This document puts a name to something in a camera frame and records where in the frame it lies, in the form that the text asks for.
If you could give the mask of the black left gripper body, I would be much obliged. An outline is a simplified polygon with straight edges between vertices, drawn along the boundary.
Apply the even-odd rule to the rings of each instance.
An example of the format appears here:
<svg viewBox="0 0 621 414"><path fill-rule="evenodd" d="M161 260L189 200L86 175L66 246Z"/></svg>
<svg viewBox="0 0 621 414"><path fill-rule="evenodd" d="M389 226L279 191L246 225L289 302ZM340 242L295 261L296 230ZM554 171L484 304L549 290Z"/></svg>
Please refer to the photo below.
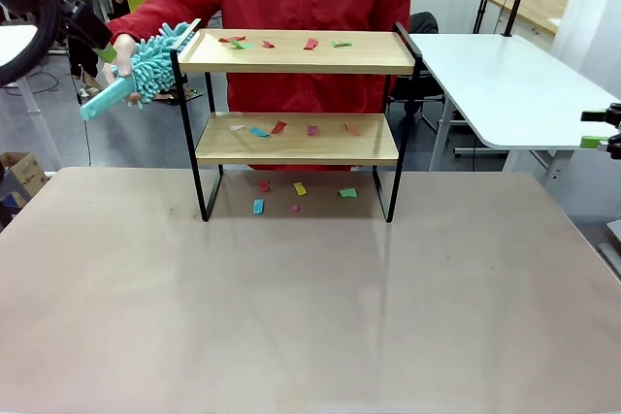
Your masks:
<svg viewBox="0 0 621 414"><path fill-rule="evenodd" d="M60 0L61 27L90 48L106 48L112 38L107 25L83 1Z"/></svg>

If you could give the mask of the person's right hand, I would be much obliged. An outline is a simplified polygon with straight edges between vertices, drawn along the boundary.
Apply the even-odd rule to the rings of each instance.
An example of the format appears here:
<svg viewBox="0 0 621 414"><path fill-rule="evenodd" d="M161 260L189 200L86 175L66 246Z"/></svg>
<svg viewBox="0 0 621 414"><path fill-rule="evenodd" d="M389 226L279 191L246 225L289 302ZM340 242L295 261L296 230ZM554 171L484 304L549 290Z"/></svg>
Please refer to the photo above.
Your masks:
<svg viewBox="0 0 621 414"><path fill-rule="evenodd" d="M136 46L136 41L128 34L121 34L116 38L113 44L116 53L115 59L112 63L105 63L103 66L103 74L107 84L112 84L118 77L127 78L132 75L131 59L136 52Z"/></svg>

